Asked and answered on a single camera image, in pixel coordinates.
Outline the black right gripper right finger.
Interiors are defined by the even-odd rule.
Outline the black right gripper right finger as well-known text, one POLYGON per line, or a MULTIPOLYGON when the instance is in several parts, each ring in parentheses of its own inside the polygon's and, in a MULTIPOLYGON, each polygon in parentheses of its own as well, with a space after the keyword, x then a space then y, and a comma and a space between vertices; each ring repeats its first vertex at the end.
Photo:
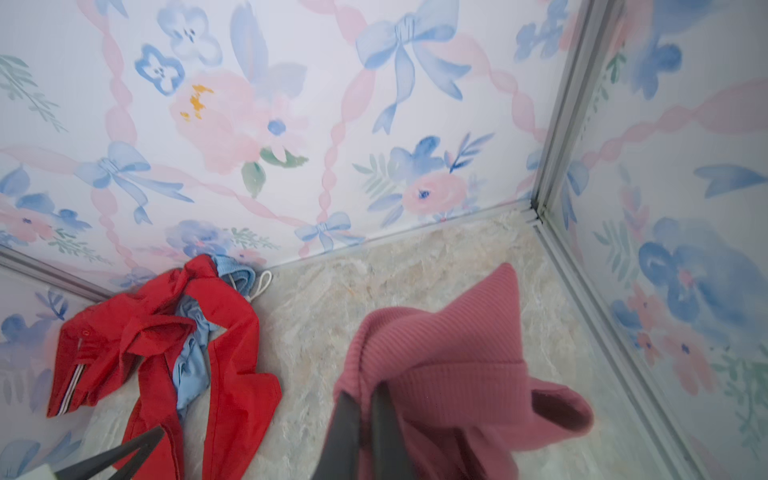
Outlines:
POLYGON ((313 480, 414 478, 397 412, 385 383, 372 396, 369 417, 358 402, 342 392, 331 417, 313 480))

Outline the pink ribbed knit cloth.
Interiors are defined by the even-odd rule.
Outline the pink ribbed knit cloth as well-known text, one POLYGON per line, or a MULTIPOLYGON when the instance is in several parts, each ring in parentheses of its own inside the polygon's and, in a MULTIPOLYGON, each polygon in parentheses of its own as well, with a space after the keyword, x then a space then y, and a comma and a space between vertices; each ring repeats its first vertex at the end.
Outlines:
POLYGON ((368 314, 334 392, 368 418, 381 383, 421 479, 515 479, 515 453, 585 436, 594 424, 579 393, 530 374, 518 279, 506 263, 438 312, 368 314))

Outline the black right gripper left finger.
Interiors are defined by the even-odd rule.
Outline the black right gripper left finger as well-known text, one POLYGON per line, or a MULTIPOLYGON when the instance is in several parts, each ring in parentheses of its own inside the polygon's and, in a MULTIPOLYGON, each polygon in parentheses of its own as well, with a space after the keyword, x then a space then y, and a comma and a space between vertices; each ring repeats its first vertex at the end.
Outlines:
POLYGON ((57 480, 88 480, 108 467, 124 461, 110 479, 132 479, 164 437, 165 430, 160 426, 155 427, 109 451, 59 470, 53 476, 57 480))

